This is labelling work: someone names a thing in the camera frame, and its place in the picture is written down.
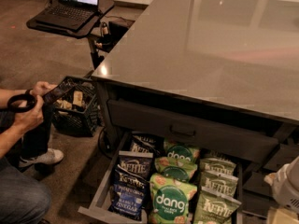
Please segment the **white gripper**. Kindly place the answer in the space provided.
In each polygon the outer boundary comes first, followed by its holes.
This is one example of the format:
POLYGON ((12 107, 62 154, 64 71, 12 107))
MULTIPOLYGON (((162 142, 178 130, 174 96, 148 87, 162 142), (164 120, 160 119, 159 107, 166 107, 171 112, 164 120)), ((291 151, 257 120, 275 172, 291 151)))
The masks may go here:
POLYGON ((270 207, 266 224, 299 224, 299 217, 289 209, 270 207))

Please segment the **person's forearm with wristband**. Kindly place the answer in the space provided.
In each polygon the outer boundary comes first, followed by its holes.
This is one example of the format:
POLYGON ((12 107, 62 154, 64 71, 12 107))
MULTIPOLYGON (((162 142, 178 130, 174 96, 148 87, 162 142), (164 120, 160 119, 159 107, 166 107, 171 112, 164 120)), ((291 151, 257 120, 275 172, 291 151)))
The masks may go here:
MULTIPOLYGON (((7 102, 12 96, 25 94, 27 91, 29 91, 29 94, 33 94, 33 89, 29 89, 29 90, 0 89, 0 109, 7 108, 7 102)), ((27 105, 27 102, 26 101, 19 101, 15 105, 17 105, 18 107, 23 107, 23 106, 27 105)))

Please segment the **person's other forearm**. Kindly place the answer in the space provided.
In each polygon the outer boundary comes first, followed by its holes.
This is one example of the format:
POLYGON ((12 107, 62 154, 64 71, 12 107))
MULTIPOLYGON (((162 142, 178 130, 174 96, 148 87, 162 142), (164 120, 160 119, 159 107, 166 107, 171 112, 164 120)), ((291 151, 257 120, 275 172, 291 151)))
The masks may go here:
POLYGON ((13 146, 22 138, 23 127, 20 124, 14 124, 6 131, 0 134, 0 158, 13 148, 13 146))

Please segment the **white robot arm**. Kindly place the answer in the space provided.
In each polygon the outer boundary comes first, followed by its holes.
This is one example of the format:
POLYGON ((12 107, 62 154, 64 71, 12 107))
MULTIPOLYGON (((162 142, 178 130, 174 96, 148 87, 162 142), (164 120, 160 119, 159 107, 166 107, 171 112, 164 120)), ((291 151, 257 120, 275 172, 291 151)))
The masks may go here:
POLYGON ((278 207, 270 207, 266 224, 299 224, 299 157, 263 179, 278 207))

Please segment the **person's phone-holding hand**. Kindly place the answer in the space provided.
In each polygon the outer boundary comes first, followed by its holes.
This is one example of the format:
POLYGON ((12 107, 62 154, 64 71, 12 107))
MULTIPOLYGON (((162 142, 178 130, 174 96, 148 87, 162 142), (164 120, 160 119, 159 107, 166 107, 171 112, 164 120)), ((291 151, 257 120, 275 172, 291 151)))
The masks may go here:
POLYGON ((30 94, 34 96, 43 96, 47 92, 53 90, 55 87, 55 84, 49 84, 49 82, 46 81, 38 81, 31 89, 30 94))

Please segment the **person's other hand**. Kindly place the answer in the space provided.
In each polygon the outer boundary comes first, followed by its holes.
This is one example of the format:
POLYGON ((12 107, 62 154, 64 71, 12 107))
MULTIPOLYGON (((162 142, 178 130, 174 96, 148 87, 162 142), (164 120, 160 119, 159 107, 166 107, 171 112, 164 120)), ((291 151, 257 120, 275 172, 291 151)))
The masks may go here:
POLYGON ((17 134, 25 134, 44 121, 42 106, 44 101, 40 95, 36 96, 36 105, 31 110, 15 115, 13 130, 17 134))

